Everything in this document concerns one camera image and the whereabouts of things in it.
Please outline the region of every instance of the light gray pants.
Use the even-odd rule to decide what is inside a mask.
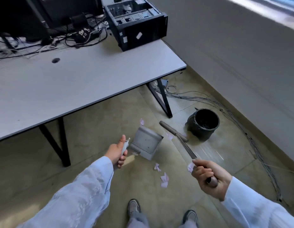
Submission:
[[[127,228],[149,228],[148,220],[145,214],[139,212],[132,212]],[[179,228],[197,228],[196,224],[189,220]]]

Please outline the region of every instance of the white sleeve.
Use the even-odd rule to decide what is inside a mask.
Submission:
[[[294,227],[294,217],[233,177],[222,204],[244,228]]]
[[[109,204],[112,176],[111,160],[99,158],[17,228],[91,228]]]

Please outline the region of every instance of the black metal desk leg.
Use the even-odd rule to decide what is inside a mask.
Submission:
[[[153,94],[153,96],[156,98],[156,100],[158,101],[158,103],[160,104],[160,106],[162,107],[162,109],[164,110],[164,112],[166,113],[166,115],[168,116],[168,118],[172,118],[172,113],[169,107],[169,103],[167,100],[167,96],[165,94],[165,90],[164,90],[164,86],[162,85],[162,81],[161,79],[157,79],[158,82],[158,88],[160,89],[163,101],[160,99],[160,97],[158,96],[157,92],[154,90],[154,88],[151,85],[151,82],[147,83],[147,87],[149,88],[149,90],[151,91],[151,93]]]
[[[61,159],[63,166],[67,167],[67,166],[71,165],[71,162],[70,162],[70,157],[69,157],[64,120],[62,117],[58,118],[58,126],[59,126],[59,135],[60,135],[60,142],[61,142],[62,149],[56,143],[56,141],[52,137],[50,131],[46,128],[45,125],[40,125],[39,129],[41,130],[42,134],[46,137],[46,139],[48,140],[50,145],[53,147],[53,149],[57,153],[58,157]]]

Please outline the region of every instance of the wall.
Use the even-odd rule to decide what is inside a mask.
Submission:
[[[294,161],[294,30],[227,0],[150,0],[164,38]]]

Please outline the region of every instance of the foot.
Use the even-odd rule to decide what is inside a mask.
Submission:
[[[193,221],[193,222],[196,224],[196,226],[199,227],[199,226],[198,226],[198,217],[197,217],[197,214],[196,214],[195,211],[193,211],[193,210],[191,210],[191,209],[188,210],[188,211],[186,211],[186,213],[184,214],[184,216],[183,216],[183,224],[184,224],[186,221],[188,221],[188,220]]]
[[[134,211],[140,213],[141,207],[136,199],[131,199],[128,203],[128,209],[127,209],[128,216],[130,217],[131,213],[133,213]]]

